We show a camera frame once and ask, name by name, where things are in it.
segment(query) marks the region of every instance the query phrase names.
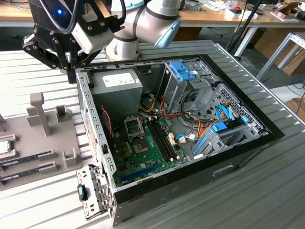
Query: aluminum extrusion table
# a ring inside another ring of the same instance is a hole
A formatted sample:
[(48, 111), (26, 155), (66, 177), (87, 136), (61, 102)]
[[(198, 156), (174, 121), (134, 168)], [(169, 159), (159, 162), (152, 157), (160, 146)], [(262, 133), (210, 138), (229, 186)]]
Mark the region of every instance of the aluminum extrusion table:
[[(305, 125), (212, 41), (173, 42), (165, 50), (141, 44), (143, 55), (208, 54), (286, 135), (244, 168), (172, 201), (153, 212), (124, 222), (116, 229), (147, 228), (303, 228), (305, 223)], [(0, 52), (0, 112), (24, 115), (28, 93), (44, 92), (44, 109), (66, 104), (73, 112), (81, 158), (92, 163), (81, 119), (76, 85), (23, 51)], [(104, 54), (96, 62), (105, 60)], [(78, 200), (75, 172), (0, 191), (1, 228), (112, 227), (107, 214), (86, 221)]]
[(280, 62), (278, 65), (279, 69), (282, 69), (286, 63), (292, 59), (297, 52), (297, 50), (301, 47), (302, 49), (305, 49), (305, 33), (304, 32), (296, 32), (292, 33), (290, 32), (286, 38), (283, 40), (283, 42), (280, 44), (280, 46), (276, 49), (276, 51), (272, 54), (270, 59), (267, 61), (267, 63), (263, 66), (261, 71), (257, 74), (256, 78), (260, 80), (265, 73), (269, 70), (271, 65), (276, 61), (276, 59), (279, 57), (281, 52), (287, 47), (287, 45), (290, 43), (290, 41), (295, 43), (295, 46), (290, 50), (290, 52), (285, 56), (285, 58)]

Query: wooden desk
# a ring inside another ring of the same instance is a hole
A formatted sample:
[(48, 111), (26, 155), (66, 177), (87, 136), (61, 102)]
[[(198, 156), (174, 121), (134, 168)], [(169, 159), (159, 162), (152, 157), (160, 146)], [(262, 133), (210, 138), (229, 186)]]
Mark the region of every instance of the wooden desk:
[[(97, 0), (103, 15), (109, 17), (110, 13), (104, 6), (102, 1)], [(28, 4), (21, 4), (22, 7), (29, 7)], [(18, 9), (13, 5), (0, 2), (0, 27), (32, 27), (34, 26), (33, 17), (31, 12)]]
[[(244, 9), (245, 3), (239, 1), (239, 6)], [(220, 10), (218, 12), (211, 10), (205, 6), (201, 6), (202, 11), (190, 11), (183, 10), (180, 12), (181, 27), (237, 27), (240, 19), (227, 20), (225, 18), (225, 10)], [(260, 27), (265, 28), (305, 28), (305, 21), (296, 22), (282, 22), (276, 17), (272, 16), (270, 12), (272, 10), (263, 10), (264, 15), (259, 15), (257, 19), (252, 19), (248, 25), (250, 28), (245, 34), (243, 41), (239, 45), (235, 56), (240, 56), (247, 44), (252, 39), (256, 30)]]

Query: white table leg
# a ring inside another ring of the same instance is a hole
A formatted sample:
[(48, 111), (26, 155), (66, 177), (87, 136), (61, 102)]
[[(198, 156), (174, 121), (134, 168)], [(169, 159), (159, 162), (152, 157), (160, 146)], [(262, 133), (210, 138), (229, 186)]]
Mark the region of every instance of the white table leg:
[(258, 29), (257, 26), (254, 26), (254, 27), (249, 29), (249, 31), (244, 36), (243, 41), (241, 42), (241, 44), (239, 45), (238, 49), (236, 50), (236, 53), (234, 54), (234, 56), (241, 56), (242, 55), (244, 49), (246, 48), (247, 44), (252, 39), (252, 37), (255, 34), (257, 29)]
[(290, 52), (287, 54), (287, 56), (285, 56), (285, 58), (280, 62), (280, 64), (278, 65), (278, 69), (282, 69), (286, 63), (291, 60), (292, 56), (294, 55), (295, 51), (297, 50), (297, 48), (299, 47), (298, 44), (296, 44), (291, 50)]
[(284, 48), (288, 45), (290, 42), (290, 38), (292, 37), (292, 33), (289, 33), (286, 38), (283, 40), (283, 42), (280, 44), (280, 46), (276, 49), (276, 51), (272, 54), (272, 56), (269, 58), (267, 63), (263, 66), (261, 71), (257, 74), (256, 78), (260, 80), (264, 74), (269, 70), (271, 65), (275, 62), (275, 60), (278, 58), (278, 56), (281, 54), (281, 52), (284, 50)]

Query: metal chassis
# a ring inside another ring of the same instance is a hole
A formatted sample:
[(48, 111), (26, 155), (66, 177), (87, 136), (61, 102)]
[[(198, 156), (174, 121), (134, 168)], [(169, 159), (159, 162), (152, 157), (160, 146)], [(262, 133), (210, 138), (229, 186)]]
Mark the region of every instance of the metal chassis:
[[(172, 58), (157, 58), (155, 61), (124, 61), (124, 62), (112, 62), (105, 63), (104, 65), (92, 66), (85, 68), (85, 70), (91, 69), (94, 71), (108, 71), (120, 68), (129, 68), (137, 65), (151, 65), (153, 62), (161, 63), (168, 62), (170, 60), (194, 60), (196, 58), (203, 59), (213, 71), (223, 80), (226, 86), (232, 89), (237, 97), (242, 101), (243, 105), (246, 105), (252, 115), (254, 115), (264, 126), (270, 130), (270, 134), (262, 136), (256, 140), (245, 143), (234, 149), (230, 149), (221, 154), (214, 155), (206, 158), (205, 160), (193, 161), (188, 166), (181, 167), (177, 170), (168, 172), (166, 174), (155, 176), (154, 179), (148, 179), (145, 182), (139, 183), (136, 186), (129, 187), (127, 189), (119, 190), (119, 188), (113, 188), (113, 181), (108, 178), (110, 182), (110, 190), (113, 193), (115, 204), (112, 207), (111, 217), (114, 225), (124, 222), (133, 218), (136, 215), (140, 215), (145, 211), (152, 208), (162, 206), (164, 203), (173, 200), (179, 196), (187, 194), (195, 189), (206, 186), (211, 182), (214, 182), (220, 177), (239, 169), (241, 166), (247, 164), (251, 159), (257, 156), (264, 147), (269, 146), (284, 134), (274, 125), (270, 119), (243, 93), (241, 89), (207, 56), (207, 55), (190, 55), (183, 57)], [(81, 87), (82, 93), (79, 93), (81, 109), (84, 109), (82, 103), (84, 98), (90, 98), (89, 91), (89, 77), (90, 72), (79, 73), (77, 75), (78, 85)], [(98, 116), (94, 113), (94, 102), (88, 104), (88, 111), (92, 116), (92, 120), (95, 120), (93, 126), (102, 126), (99, 123)], [(115, 164), (113, 162), (111, 154), (103, 154), (102, 146), (107, 145), (105, 134), (100, 127), (94, 129), (96, 136), (96, 144), (99, 147), (101, 157), (98, 158), (97, 164), (102, 161), (102, 167), (106, 171), (106, 174), (112, 176), (115, 172)]]

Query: yellow wire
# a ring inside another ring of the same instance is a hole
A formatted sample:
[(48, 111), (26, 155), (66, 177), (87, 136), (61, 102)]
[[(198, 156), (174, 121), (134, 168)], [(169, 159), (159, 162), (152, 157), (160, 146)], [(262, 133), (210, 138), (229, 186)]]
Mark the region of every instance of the yellow wire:
[(146, 111), (144, 111), (144, 112), (148, 113), (148, 112), (152, 111), (152, 110), (153, 110), (153, 107), (154, 107), (155, 101), (156, 101), (156, 100), (154, 99), (153, 102), (152, 102), (151, 108), (149, 108), (148, 110), (146, 110)]

